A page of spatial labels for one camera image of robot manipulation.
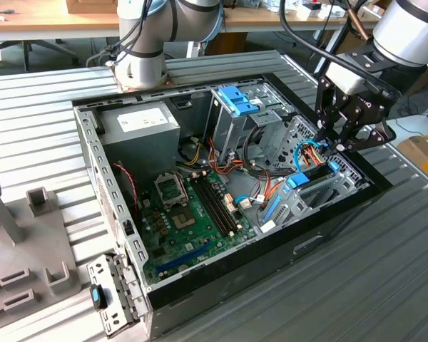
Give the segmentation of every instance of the ram slot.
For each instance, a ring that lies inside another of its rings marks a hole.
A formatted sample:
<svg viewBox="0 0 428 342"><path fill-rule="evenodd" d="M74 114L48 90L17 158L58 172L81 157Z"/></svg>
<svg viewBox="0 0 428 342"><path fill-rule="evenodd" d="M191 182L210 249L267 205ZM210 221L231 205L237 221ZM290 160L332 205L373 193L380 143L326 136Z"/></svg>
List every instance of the ram slot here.
<svg viewBox="0 0 428 342"><path fill-rule="evenodd" d="M193 180L192 187L223 237L238 230L236 223L211 188L209 181L206 179Z"/></svg>

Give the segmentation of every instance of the wooden desk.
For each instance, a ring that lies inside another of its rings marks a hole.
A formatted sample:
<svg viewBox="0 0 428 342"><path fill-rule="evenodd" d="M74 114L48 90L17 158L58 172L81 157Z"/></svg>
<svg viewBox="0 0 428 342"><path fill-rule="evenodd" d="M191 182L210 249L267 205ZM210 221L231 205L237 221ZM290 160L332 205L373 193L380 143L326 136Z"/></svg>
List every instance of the wooden desk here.
<svg viewBox="0 0 428 342"><path fill-rule="evenodd" d="M69 14L64 0L0 0L3 9L18 14L5 15L9 21L0 21L0 41L118 36L116 14ZM346 18L330 20L327 29L340 29ZM296 31L320 30L325 23L318 18L302 21L294 11L287 19ZM371 14L364 14L362 20L367 28L378 21ZM227 32L283 31L278 14L267 9L225 9L225 24Z"/></svg>

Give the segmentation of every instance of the blue tab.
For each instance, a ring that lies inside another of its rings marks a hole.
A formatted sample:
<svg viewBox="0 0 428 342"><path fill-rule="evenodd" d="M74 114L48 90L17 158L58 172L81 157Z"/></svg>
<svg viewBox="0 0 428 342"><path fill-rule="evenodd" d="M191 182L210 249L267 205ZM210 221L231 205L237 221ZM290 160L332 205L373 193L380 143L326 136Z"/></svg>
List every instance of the blue tab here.
<svg viewBox="0 0 428 342"><path fill-rule="evenodd" d="M263 217L263 221L266 222L268 221L268 219L270 218L272 212L274 212L274 210L276 209L277 205L280 202L280 195L278 195L276 197L276 199L274 200L273 204L271 205L271 208L267 211L265 217Z"/></svg>
<svg viewBox="0 0 428 342"><path fill-rule="evenodd" d="M233 85L219 88L219 94L228 105L233 107L233 110L238 116L252 114L260 110L259 107L249 102L246 94L241 93L241 91Z"/></svg>
<svg viewBox="0 0 428 342"><path fill-rule="evenodd" d="M92 290L92 297L93 297L93 301L99 300L100 297L98 296L98 290L97 289Z"/></svg>
<svg viewBox="0 0 428 342"><path fill-rule="evenodd" d="M328 166L331 167L331 170L333 170L334 173L337 173L340 170L340 168L341 168L340 165L337 162L335 162L335 161L330 162L328 164Z"/></svg>
<svg viewBox="0 0 428 342"><path fill-rule="evenodd" d="M307 178L304 173L297 173L296 175L289 176L287 179L287 183L292 187L292 189L296 189L297 187L308 182L309 178Z"/></svg>

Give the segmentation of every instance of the slotted metal surface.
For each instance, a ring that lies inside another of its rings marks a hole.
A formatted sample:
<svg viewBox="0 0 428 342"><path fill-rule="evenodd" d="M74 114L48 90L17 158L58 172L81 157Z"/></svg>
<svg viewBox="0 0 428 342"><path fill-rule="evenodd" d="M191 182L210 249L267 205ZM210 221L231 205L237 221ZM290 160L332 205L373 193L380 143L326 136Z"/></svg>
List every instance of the slotted metal surface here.
<svg viewBox="0 0 428 342"><path fill-rule="evenodd" d="M313 106L313 80L276 52L169 61L178 84L275 72ZM117 91L103 68L0 77L5 202L56 192L84 290L0 329L0 341L106 341L86 263L113 248L70 100ZM365 157L396 187L336 240L162 341L428 341L428 180L388 147ZM118 341L136 341L133 329Z"/></svg>

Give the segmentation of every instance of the yellow wire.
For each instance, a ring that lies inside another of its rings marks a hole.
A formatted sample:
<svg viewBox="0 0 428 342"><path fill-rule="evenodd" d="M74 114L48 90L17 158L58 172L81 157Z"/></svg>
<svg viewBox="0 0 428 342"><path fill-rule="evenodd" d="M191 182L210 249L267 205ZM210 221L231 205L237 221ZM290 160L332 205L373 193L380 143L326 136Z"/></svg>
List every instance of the yellow wire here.
<svg viewBox="0 0 428 342"><path fill-rule="evenodd" d="M186 163L187 166L192 166L198 161L198 158L200 157L200 148L201 148L201 144L198 144L197 153L195 154L195 157L193 157L193 159L190 162Z"/></svg>
<svg viewBox="0 0 428 342"><path fill-rule="evenodd" d="M319 155L317 154L317 151L315 150L314 146L312 146L312 151L314 152L314 156L317 158L317 160L323 163L323 161L320 159Z"/></svg>

